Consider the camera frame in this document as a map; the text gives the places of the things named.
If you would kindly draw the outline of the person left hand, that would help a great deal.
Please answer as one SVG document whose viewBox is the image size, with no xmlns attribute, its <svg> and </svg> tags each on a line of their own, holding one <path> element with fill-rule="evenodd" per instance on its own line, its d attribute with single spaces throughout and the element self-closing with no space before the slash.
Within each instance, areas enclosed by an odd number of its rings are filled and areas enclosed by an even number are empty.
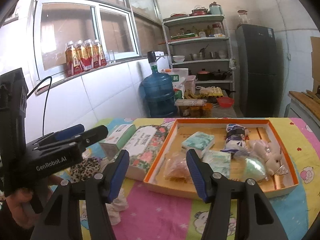
<svg viewBox="0 0 320 240">
<path fill-rule="evenodd" d="M 23 229 L 32 228 L 39 216 L 37 214 L 28 215 L 24 210 L 24 204 L 28 204 L 32 198 L 33 191 L 28 188 L 18 189 L 13 194 L 5 198 L 13 220 Z"/>
</svg>

